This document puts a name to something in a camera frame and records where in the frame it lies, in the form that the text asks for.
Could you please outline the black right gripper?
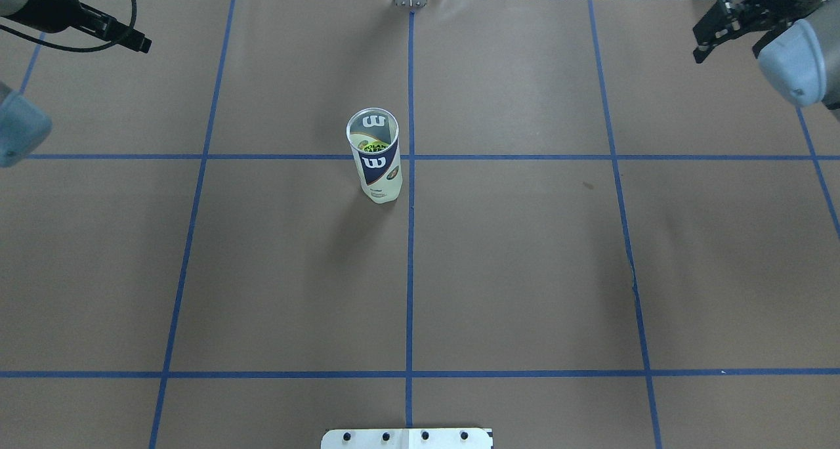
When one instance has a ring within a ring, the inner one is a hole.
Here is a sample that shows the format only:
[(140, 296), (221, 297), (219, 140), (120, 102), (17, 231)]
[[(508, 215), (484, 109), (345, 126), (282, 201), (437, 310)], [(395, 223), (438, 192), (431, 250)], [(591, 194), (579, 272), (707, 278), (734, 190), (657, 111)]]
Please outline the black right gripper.
[(701, 17), (693, 34), (696, 48), (695, 63), (702, 64), (712, 49), (722, 43), (737, 39), (745, 33), (765, 33), (752, 47), (753, 56), (760, 52), (793, 22), (816, 12), (827, 0), (716, 0)]

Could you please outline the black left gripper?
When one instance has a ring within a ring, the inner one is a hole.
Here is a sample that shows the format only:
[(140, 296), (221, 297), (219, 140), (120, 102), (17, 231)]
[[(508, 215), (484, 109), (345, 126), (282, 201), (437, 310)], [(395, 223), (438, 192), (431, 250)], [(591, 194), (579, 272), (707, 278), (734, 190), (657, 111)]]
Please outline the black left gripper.
[(106, 43), (115, 42), (149, 53), (151, 40), (108, 13), (81, 7), (80, 0), (7, 0), (7, 18), (34, 30), (58, 33), (82, 22), (82, 32)]

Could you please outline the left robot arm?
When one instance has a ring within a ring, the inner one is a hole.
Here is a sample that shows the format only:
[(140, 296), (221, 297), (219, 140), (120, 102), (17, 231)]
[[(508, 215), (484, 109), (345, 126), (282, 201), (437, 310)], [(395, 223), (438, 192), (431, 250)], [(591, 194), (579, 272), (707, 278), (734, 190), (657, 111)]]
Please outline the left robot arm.
[[(152, 42), (137, 30), (138, 0), (129, 0), (129, 21), (90, 6), (82, 0), (2, 0), (2, 33), (33, 43), (37, 48), (64, 53), (93, 54), (122, 46), (136, 53), (148, 53)], [(52, 43), (45, 34), (72, 28), (100, 43), (74, 47)], [(1, 165), (15, 167), (36, 150), (53, 129), (53, 120), (25, 96), (27, 75), (18, 83), (2, 79)]]

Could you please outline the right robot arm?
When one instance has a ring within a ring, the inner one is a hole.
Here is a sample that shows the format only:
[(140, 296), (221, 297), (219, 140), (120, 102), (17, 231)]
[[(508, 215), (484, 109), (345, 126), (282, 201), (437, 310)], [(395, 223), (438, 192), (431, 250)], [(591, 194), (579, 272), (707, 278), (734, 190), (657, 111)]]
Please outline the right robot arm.
[(696, 22), (693, 57), (759, 32), (752, 52), (765, 79), (795, 107), (838, 115), (838, 0), (716, 0)]

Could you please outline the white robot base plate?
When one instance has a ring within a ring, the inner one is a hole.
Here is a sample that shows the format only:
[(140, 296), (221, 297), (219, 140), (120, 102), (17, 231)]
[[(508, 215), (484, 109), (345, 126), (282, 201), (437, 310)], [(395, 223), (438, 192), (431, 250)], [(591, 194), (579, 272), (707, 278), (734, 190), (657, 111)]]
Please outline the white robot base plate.
[(330, 430), (321, 448), (493, 448), (492, 430), (466, 428), (393, 428)]

